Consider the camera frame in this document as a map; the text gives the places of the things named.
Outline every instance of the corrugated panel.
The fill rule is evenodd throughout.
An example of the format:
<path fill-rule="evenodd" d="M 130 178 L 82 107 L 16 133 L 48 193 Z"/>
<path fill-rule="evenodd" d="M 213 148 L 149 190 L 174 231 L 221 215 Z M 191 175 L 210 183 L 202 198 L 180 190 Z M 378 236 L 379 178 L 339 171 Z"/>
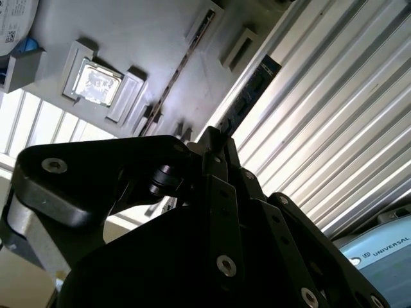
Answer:
<path fill-rule="evenodd" d="M 271 52 L 283 68 L 234 134 L 266 194 L 326 235 L 410 189 L 410 14 L 404 0 L 296 1 Z"/>

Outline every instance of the bolt head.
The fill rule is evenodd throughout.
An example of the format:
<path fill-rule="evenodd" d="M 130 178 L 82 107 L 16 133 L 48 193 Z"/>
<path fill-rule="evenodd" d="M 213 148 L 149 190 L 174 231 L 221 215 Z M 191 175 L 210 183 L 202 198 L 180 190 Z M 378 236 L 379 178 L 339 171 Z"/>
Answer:
<path fill-rule="evenodd" d="M 217 258 L 217 268 L 227 277 L 234 277 L 237 274 L 236 264 L 226 255 Z"/>
<path fill-rule="evenodd" d="M 376 298 L 374 295 L 371 295 L 371 300 L 374 302 L 374 305 L 377 308 L 384 308 L 384 305 L 380 302 L 378 298 Z"/>
<path fill-rule="evenodd" d="M 59 158 L 46 158 L 42 161 L 41 166 L 47 172 L 58 175 L 67 171 L 67 164 Z"/>
<path fill-rule="evenodd" d="M 249 178 L 250 180 L 254 179 L 254 175 L 252 175 L 252 173 L 251 173 L 250 171 L 246 171 L 246 172 L 245 172 L 245 176 L 246 176 L 247 178 Z"/>
<path fill-rule="evenodd" d="M 288 200 L 283 196 L 280 197 L 280 201 L 282 204 L 288 204 Z"/>

